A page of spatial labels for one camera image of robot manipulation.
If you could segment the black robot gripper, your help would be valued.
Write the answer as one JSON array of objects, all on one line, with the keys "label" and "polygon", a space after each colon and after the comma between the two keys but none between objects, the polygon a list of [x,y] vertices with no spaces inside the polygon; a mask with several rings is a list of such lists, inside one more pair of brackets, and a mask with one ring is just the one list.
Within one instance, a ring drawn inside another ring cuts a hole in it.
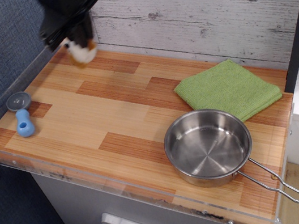
[{"label": "black robot gripper", "polygon": [[55,51],[64,39],[86,48],[94,37],[90,9],[98,0],[38,0],[44,9],[40,39]]}]

